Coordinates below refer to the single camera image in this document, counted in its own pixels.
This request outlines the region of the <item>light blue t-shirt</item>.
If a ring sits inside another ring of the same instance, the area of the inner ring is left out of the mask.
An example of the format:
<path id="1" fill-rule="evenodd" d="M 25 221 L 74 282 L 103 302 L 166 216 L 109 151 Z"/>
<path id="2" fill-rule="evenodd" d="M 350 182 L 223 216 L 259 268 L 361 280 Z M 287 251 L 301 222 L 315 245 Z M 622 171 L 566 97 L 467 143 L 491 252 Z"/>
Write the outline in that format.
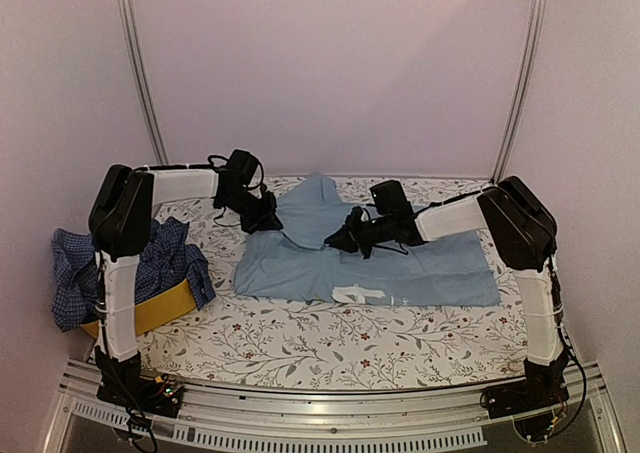
<path id="1" fill-rule="evenodd" d="M 277 199 L 280 231 L 249 235 L 234 274 L 238 295 L 382 306 L 491 307 L 500 293 L 478 235 L 448 236 L 370 258 L 325 245 L 353 204 L 333 179 L 307 177 Z"/>

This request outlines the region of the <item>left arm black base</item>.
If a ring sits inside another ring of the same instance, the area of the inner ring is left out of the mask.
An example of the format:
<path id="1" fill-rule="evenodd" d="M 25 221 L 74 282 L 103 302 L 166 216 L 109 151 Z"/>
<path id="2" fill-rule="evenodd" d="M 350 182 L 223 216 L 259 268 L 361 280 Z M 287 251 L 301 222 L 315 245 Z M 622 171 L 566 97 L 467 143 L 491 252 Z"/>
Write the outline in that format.
<path id="1" fill-rule="evenodd" d="M 153 379 L 134 370 L 103 372 L 97 398 L 103 402 L 144 413 L 177 418 L 183 402 L 184 384 L 167 375 Z"/>

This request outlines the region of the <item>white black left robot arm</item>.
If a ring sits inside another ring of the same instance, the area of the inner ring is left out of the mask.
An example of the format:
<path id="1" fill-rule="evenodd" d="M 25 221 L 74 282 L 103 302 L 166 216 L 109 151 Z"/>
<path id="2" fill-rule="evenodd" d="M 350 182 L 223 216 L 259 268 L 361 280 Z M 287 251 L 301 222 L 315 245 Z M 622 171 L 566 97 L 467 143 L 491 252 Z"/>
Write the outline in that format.
<path id="1" fill-rule="evenodd" d="M 210 199 L 239 216 L 247 234 L 280 230 L 276 199 L 263 180 L 264 167 L 252 154 L 211 155 L 206 164 L 142 166 L 115 164 L 107 171 L 89 216 L 100 293 L 96 314 L 102 354 L 127 363 L 138 354 L 135 334 L 135 277 L 151 234 L 156 207 L 189 199 Z"/>

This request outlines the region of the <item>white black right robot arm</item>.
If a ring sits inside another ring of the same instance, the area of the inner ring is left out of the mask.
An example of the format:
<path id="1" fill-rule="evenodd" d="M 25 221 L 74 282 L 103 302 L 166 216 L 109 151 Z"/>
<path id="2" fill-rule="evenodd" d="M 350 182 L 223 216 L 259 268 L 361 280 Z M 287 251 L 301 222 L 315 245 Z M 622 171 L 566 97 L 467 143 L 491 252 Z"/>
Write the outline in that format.
<path id="1" fill-rule="evenodd" d="M 537 409 L 552 397 L 570 360 L 560 332 L 563 304 L 557 277 L 557 223 L 550 211 L 517 176 L 415 210 L 401 183 L 387 180 L 371 187 L 378 212 L 366 220 L 355 207 L 324 243 L 369 258 L 382 243 L 421 246 L 445 237 L 486 229 L 501 261 L 514 272 L 520 290 L 528 346 L 525 371 L 532 374 L 517 388 L 517 400 Z"/>

